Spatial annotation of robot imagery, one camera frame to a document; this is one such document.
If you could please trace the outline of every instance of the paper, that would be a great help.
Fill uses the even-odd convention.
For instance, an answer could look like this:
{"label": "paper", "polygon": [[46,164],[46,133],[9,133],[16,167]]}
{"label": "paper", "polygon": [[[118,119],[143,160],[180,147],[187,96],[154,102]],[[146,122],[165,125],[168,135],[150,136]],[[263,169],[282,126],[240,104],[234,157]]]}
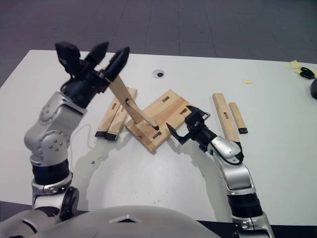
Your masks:
{"label": "paper", "polygon": [[254,83],[253,80],[242,80],[243,83],[245,84],[250,84],[250,83]]}
{"label": "paper", "polygon": [[303,67],[302,65],[300,65],[300,64],[297,62],[297,60],[293,60],[293,61],[289,62],[289,64],[290,64],[291,66],[286,65],[285,67],[287,67],[287,68],[301,68],[301,67]]}
{"label": "paper", "polygon": [[302,71],[301,71],[300,68],[298,68],[298,69],[296,69],[294,72],[297,73],[297,74],[300,74]]}

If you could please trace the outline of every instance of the white table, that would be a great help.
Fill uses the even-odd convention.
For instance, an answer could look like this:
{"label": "white table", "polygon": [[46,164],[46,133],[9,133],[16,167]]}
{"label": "white table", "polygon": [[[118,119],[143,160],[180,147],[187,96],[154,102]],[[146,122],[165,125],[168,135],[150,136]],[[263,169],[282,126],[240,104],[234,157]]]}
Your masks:
{"label": "white table", "polygon": [[[130,55],[121,77],[138,89],[140,108],[172,89],[211,112],[206,124],[220,135],[212,93],[237,102],[249,131],[240,136],[245,164],[270,222],[317,225],[317,100],[309,93],[311,81],[285,64]],[[317,70],[315,64],[305,65]],[[153,78],[155,69],[163,69],[165,77]],[[67,79],[56,52],[30,51],[0,89],[0,200],[31,204],[33,175],[23,137]],[[117,142],[94,137],[112,99],[110,90],[97,95],[72,136],[69,160],[73,185],[80,191],[79,209],[152,205],[196,220],[230,222],[218,168],[197,143],[179,146],[169,139],[152,155],[126,129]]]}

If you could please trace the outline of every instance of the wooden plank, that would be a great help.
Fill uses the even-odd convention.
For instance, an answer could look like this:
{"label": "wooden plank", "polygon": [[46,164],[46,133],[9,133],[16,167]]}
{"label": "wooden plank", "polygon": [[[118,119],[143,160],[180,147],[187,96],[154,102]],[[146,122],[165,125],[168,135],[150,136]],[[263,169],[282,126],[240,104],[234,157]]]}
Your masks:
{"label": "wooden plank", "polygon": [[140,114],[141,110],[137,107],[134,99],[129,94],[129,92],[126,89],[126,87],[125,87],[122,79],[120,78],[120,76],[118,76],[114,80],[114,82],[110,82],[109,88],[113,92],[115,97],[123,105],[124,109],[128,112],[128,114],[131,116],[131,118],[133,119],[133,121],[135,123],[139,123],[140,121],[145,119],[149,124],[151,124],[151,126],[153,126],[153,127],[157,127],[158,126],[157,123],[154,120],[151,119],[151,117],[149,117],[146,114]]}
{"label": "wooden plank", "polygon": [[145,120],[142,120],[138,124],[130,120],[125,126],[153,153],[170,137],[166,123],[175,129],[184,123],[185,117],[190,114],[190,111],[186,108],[187,105],[191,104],[172,90],[168,90],[143,110],[146,115],[157,122],[159,131],[153,129]]}
{"label": "wooden plank", "polygon": [[229,103],[229,107],[231,109],[231,112],[233,114],[233,118],[236,122],[236,125],[238,127],[238,131],[240,134],[246,134],[248,133],[248,129],[243,121],[243,118],[240,114],[240,111],[238,109],[238,106],[235,102]]}
{"label": "wooden plank", "polygon": [[106,114],[104,115],[104,118],[102,119],[97,132],[95,134],[95,137],[104,137],[105,133],[108,131],[113,118],[115,117],[116,112],[118,111],[120,107],[119,100],[115,97],[113,101],[110,104],[110,107],[108,108]]}
{"label": "wooden plank", "polygon": [[216,107],[218,117],[221,123],[224,137],[227,140],[232,140],[235,142],[240,142],[238,133],[234,128],[232,118],[229,113],[229,108],[227,106],[226,100],[222,93],[214,93],[212,95],[214,105]]}
{"label": "wooden plank", "polygon": [[[135,88],[129,88],[128,91],[131,94],[132,98],[135,99],[135,97],[137,96],[137,90]],[[127,119],[127,116],[127,111],[124,109],[122,105],[120,105],[107,131],[107,135],[105,137],[106,139],[116,140],[118,138],[119,134],[122,132],[123,125],[125,120]]]}

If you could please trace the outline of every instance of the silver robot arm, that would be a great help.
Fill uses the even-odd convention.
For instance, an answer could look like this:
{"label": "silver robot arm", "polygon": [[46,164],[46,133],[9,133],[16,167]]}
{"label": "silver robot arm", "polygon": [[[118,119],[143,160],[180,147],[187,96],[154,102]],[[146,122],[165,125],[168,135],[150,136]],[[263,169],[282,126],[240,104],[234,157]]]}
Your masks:
{"label": "silver robot arm", "polygon": [[267,215],[261,209],[251,174],[237,158],[241,153],[239,145],[217,136],[208,145],[208,152],[222,171],[237,237],[274,238]]}
{"label": "silver robot arm", "polygon": [[214,134],[204,123],[210,114],[192,106],[187,107],[191,111],[185,118],[189,133],[179,136],[173,127],[168,124],[167,127],[181,144],[189,139],[195,140],[202,151],[213,155],[224,177],[232,222],[236,227],[233,236],[274,238],[266,213],[262,210],[257,197],[251,174],[242,163],[244,156],[240,143]]}
{"label": "silver robot arm", "polygon": [[59,62],[70,79],[61,92],[44,105],[37,122],[26,133],[24,142],[31,151],[33,167],[32,209],[0,223],[0,237],[24,237],[44,231],[73,217],[77,211],[78,189],[71,186],[68,167],[70,138],[93,97],[104,92],[127,63],[129,48],[118,51],[106,69],[94,68],[106,55],[108,42],[96,45],[84,60],[78,48],[67,42],[56,43]]}

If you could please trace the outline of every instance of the scissors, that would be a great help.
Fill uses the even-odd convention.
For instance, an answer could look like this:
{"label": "scissors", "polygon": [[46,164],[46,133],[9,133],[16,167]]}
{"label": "scissors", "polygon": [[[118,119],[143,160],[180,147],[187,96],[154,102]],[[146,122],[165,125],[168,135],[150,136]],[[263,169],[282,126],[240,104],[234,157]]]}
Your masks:
{"label": "scissors", "polygon": [[306,79],[314,79],[315,78],[315,74],[308,68],[305,67],[301,67],[301,71],[300,75]]}

